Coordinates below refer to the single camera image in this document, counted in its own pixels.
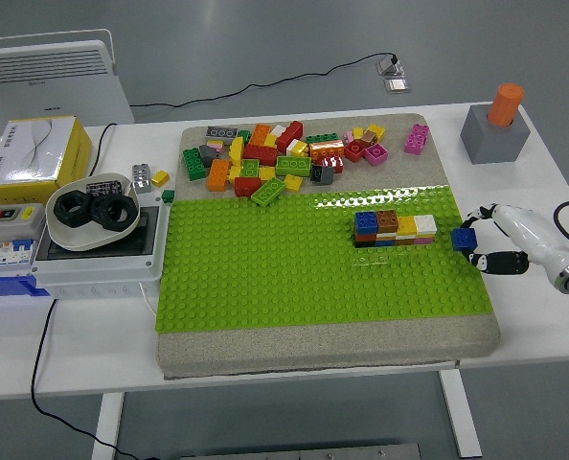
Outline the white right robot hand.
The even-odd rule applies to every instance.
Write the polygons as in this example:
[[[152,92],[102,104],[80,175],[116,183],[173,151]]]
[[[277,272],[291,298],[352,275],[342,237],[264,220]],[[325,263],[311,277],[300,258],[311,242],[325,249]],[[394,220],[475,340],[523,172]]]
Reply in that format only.
[[[569,293],[569,248],[566,239],[546,218],[538,213],[511,205],[493,204],[479,207],[467,215],[467,220],[454,233],[469,233],[471,224],[479,219],[493,219],[495,225],[520,248],[516,251],[478,254],[470,247],[453,241],[455,250],[480,271],[495,275],[522,274],[529,264],[542,265],[553,286]]]

